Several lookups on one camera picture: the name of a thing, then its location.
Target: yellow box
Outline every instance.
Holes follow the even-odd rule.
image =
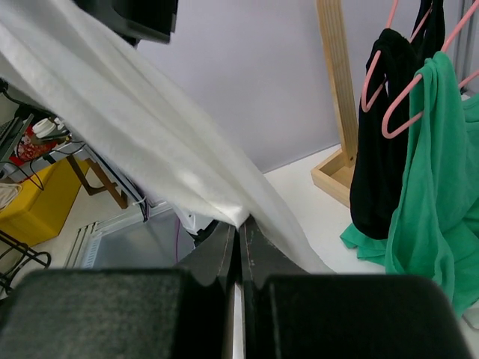
[[[87,163],[79,166],[86,174]],[[44,168],[38,176],[44,191],[26,180],[18,197],[0,212],[0,230],[30,246],[60,233],[81,185],[66,159]]]

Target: white fabric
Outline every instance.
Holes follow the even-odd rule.
[[[291,260],[329,271],[243,151],[178,86],[70,0],[0,0],[0,76],[149,192],[237,227],[251,213]]]

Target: wooden rack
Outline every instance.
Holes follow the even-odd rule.
[[[349,207],[358,150],[358,121],[341,0],[317,0],[317,13],[341,148],[313,168],[311,175],[316,186]]]

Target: plastic clothes hanger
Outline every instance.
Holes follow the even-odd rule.
[[[390,28],[391,27],[391,24],[392,24],[392,20],[394,18],[394,15],[396,13],[396,8],[397,8],[397,4],[399,3],[399,0],[394,0],[393,2],[393,5],[392,5],[392,9],[391,9],[391,12],[389,13],[389,18],[388,18],[388,22],[386,23],[386,28]],[[424,23],[426,22],[427,20],[427,17],[429,16],[429,14],[431,13],[431,11],[433,10],[433,6],[431,5],[430,9],[424,14],[424,17],[422,18],[422,20],[418,23],[418,26],[416,26],[416,29],[414,30],[414,32],[412,33],[411,35],[411,38],[409,39],[409,42],[411,43],[414,38],[416,37],[416,35],[419,33],[419,31],[421,30],[421,28],[424,26]],[[379,57],[381,55],[381,50],[378,50],[376,51],[376,54],[374,55],[374,58],[373,60],[371,61],[371,65],[369,66],[369,70],[367,71],[366,73],[366,79],[364,80],[364,84],[362,86],[362,92],[361,92],[361,107],[362,107],[362,111],[364,112],[368,112],[369,110],[371,110],[371,107],[373,106],[374,104],[374,101],[376,101],[376,98],[379,96],[379,94],[381,93],[381,90],[382,88],[384,87],[385,83],[386,83],[386,79],[384,79],[384,81],[382,82],[382,84],[377,88],[377,90],[373,93],[373,96],[371,96],[369,102],[367,102],[367,89],[369,88],[369,82],[371,81],[371,78],[373,77],[373,73],[374,73],[374,70],[376,69],[376,65],[379,61]]]
[[[446,42],[444,43],[444,45],[442,46],[442,49],[441,51],[442,52],[447,52],[447,50],[449,49],[449,46],[452,44],[452,41],[454,40],[454,38],[459,34],[459,32],[462,30],[462,28],[464,27],[464,25],[468,22],[468,20],[471,18],[472,14],[478,9],[479,7],[479,0],[476,0],[475,3],[471,6],[471,8],[469,8],[469,10],[467,11],[466,15],[464,15],[464,17],[461,19],[461,21],[459,21],[459,23],[456,25],[456,27],[454,28],[454,30],[452,31],[451,35],[449,35],[448,39],[446,40]],[[465,79],[464,81],[462,81],[460,83],[460,85],[464,85],[465,83],[471,81],[475,76],[479,75],[479,70],[476,71],[475,73],[473,73],[472,75],[470,75],[467,79]],[[407,120],[405,123],[403,123],[401,126],[399,126],[397,129],[395,129],[393,132],[389,132],[388,131],[388,124],[389,124],[389,120],[391,119],[391,116],[394,112],[394,110],[396,109],[396,107],[399,106],[400,102],[403,101],[403,99],[406,98],[406,96],[409,95],[409,93],[411,92],[411,90],[414,88],[414,86],[416,86],[420,80],[422,80],[422,75],[417,75],[410,83],[409,85],[406,86],[406,88],[404,88],[403,92],[401,92],[399,94],[399,96],[392,102],[392,104],[389,106],[388,110],[386,111],[385,115],[384,115],[384,118],[382,119],[382,126],[381,126],[381,132],[382,132],[382,135],[388,139],[391,139],[391,138],[394,138],[396,137],[397,135],[399,135],[402,131],[404,131],[405,129],[409,128],[414,122],[416,122],[417,120],[419,120],[422,115],[423,115],[423,111],[419,112],[418,114],[416,114],[415,116],[413,116],[412,118],[410,118],[409,120]]]

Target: green garment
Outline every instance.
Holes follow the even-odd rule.
[[[373,240],[353,224],[341,238],[386,273],[434,280],[461,315],[479,299],[479,96],[461,100],[442,52],[417,73],[424,79],[411,92],[410,114],[424,115],[409,128],[403,190],[388,238]]]

